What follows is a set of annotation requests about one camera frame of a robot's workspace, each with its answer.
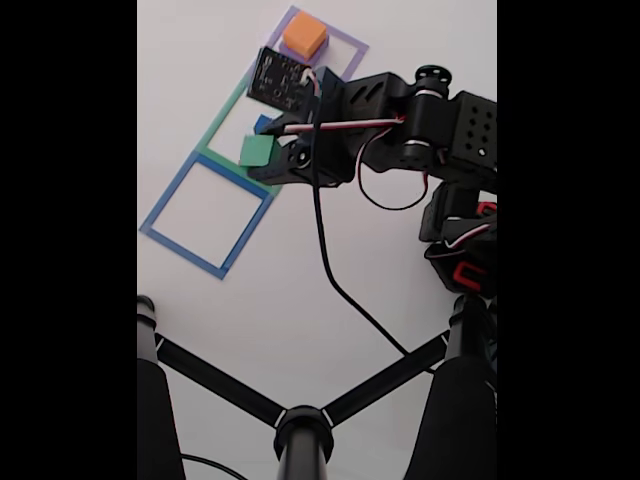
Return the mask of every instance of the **tripod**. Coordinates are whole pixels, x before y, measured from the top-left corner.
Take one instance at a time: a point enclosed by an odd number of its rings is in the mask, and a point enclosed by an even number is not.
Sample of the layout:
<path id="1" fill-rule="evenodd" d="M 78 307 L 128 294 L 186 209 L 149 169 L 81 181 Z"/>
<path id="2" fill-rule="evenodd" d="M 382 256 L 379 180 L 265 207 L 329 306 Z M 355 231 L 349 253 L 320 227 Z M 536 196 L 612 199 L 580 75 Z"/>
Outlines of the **tripod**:
<path id="1" fill-rule="evenodd" d="M 324 480 L 332 429 L 432 365 L 429 398 L 405 480 L 493 480 L 497 476 L 496 375 L 489 342 L 493 309 L 460 296 L 450 329 L 323 408 L 286 409 L 155 332 L 153 302 L 137 298 L 138 480 L 185 479 L 169 388 L 159 362 L 275 429 L 278 480 Z"/>

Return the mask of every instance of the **black metal bracket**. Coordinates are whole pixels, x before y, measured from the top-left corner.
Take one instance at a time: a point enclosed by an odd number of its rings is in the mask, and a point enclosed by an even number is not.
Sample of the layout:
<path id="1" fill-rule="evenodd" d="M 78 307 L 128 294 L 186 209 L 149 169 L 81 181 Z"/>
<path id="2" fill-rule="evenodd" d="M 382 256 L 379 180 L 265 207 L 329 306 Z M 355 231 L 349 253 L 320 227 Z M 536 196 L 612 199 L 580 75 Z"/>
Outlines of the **black metal bracket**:
<path id="1" fill-rule="evenodd" d="M 285 411 L 273 400 L 156 333 L 158 361 L 203 386 L 249 415 L 276 427 Z"/>
<path id="2" fill-rule="evenodd" d="M 448 330 L 320 409 L 329 417 L 331 427 L 351 418 L 442 360 L 446 351 L 443 337 L 448 338 Z M 158 361 L 270 427 L 276 428 L 282 414 L 290 411 L 159 333 L 155 338 Z"/>

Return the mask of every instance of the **black circuit board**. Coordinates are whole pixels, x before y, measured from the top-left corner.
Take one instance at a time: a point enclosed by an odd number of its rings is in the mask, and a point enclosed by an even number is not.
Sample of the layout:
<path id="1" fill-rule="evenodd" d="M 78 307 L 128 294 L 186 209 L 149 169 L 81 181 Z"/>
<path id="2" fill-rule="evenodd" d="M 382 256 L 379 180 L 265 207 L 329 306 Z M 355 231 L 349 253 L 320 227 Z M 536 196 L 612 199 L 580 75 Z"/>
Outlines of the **black circuit board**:
<path id="1" fill-rule="evenodd" d="M 300 84 L 308 65 L 263 47 L 249 84 L 247 96 L 283 112 L 295 113 L 311 90 Z"/>

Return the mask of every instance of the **black cable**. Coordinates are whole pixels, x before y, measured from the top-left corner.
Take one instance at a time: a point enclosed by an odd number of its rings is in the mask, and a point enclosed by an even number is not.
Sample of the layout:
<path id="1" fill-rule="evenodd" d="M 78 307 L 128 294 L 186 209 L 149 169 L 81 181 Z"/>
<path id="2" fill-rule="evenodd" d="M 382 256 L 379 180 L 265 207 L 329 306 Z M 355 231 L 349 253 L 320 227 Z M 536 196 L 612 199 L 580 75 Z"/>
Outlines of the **black cable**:
<path id="1" fill-rule="evenodd" d="M 318 175 L 318 164 L 316 162 L 315 151 L 316 151 L 316 138 L 318 136 L 318 132 L 320 131 L 320 98 L 315 97 L 317 99 L 316 103 L 316 112 L 313 116 L 313 132 L 311 133 L 311 186 L 313 189 L 313 206 L 316 213 L 316 226 L 318 227 L 318 240 L 320 242 L 320 253 L 322 255 L 322 264 L 324 265 L 324 271 L 329 278 L 329 283 L 331 286 L 340 294 L 342 298 L 344 298 L 349 305 L 355 308 L 360 314 L 366 318 L 371 325 L 373 325 L 402 355 L 409 355 L 409 351 L 406 350 L 398 341 L 391 336 L 389 332 L 387 332 L 382 325 L 378 323 L 378 321 L 373 318 L 369 312 L 367 312 L 364 308 L 360 306 L 358 302 L 356 302 L 353 298 L 349 296 L 347 292 L 345 292 L 336 279 L 333 277 L 333 272 L 331 272 L 331 266 L 329 265 L 329 256 L 327 254 L 327 244 L 324 237 L 324 223 L 322 221 L 322 209 L 320 207 L 320 178 Z M 434 374 L 435 372 L 431 368 L 426 369 L 427 372 Z"/>
<path id="2" fill-rule="evenodd" d="M 360 187 L 360 191 L 362 192 L 362 195 L 364 195 L 364 198 L 369 200 L 376 207 L 381 208 L 383 210 L 389 210 L 391 212 L 401 212 L 402 210 L 409 210 L 410 208 L 415 207 L 422 200 L 424 200 L 424 197 L 427 196 L 427 192 L 429 191 L 429 188 L 428 188 L 427 182 L 425 181 L 424 191 L 422 192 L 422 195 L 420 196 L 420 198 L 418 198 L 412 204 L 407 205 L 406 207 L 385 207 L 384 205 L 380 205 L 373 198 L 371 198 L 367 192 L 364 191 L 364 186 L 362 185 L 362 157 L 364 157 L 364 151 L 362 152 L 362 156 L 360 157 L 360 160 L 358 161 L 358 164 L 356 165 L 356 172 L 357 172 L 357 177 L 358 177 L 358 186 Z"/>
<path id="3" fill-rule="evenodd" d="M 231 475 L 233 478 L 236 478 L 237 480 L 248 480 L 247 477 L 243 477 L 235 470 L 231 470 L 229 467 L 225 467 L 224 465 L 218 462 L 214 462 L 213 460 L 208 460 L 202 457 L 196 457 L 195 455 L 189 455 L 187 453 L 181 453 L 180 455 L 182 456 L 183 460 L 189 460 L 191 462 L 198 462 L 198 463 L 203 463 L 205 465 L 209 465 L 210 467 L 217 468 L 218 470 L 222 470 L 224 473 Z"/>

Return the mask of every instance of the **black tripod leg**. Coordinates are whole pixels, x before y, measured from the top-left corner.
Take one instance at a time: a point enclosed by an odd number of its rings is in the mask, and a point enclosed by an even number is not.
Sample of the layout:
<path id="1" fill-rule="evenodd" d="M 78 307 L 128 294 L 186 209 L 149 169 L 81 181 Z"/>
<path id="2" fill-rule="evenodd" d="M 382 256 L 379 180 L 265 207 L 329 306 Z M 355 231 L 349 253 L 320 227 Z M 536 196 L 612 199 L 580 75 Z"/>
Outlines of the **black tripod leg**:
<path id="1" fill-rule="evenodd" d="M 482 347 L 486 307 L 461 299 L 405 480 L 497 478 L 496 377 Z"/>
<path id="2" fill-rule="evenodd" d="M 137 480 L 185 480 L 169 387 L 158 366 L 153 303 L 138 296 Z"/>

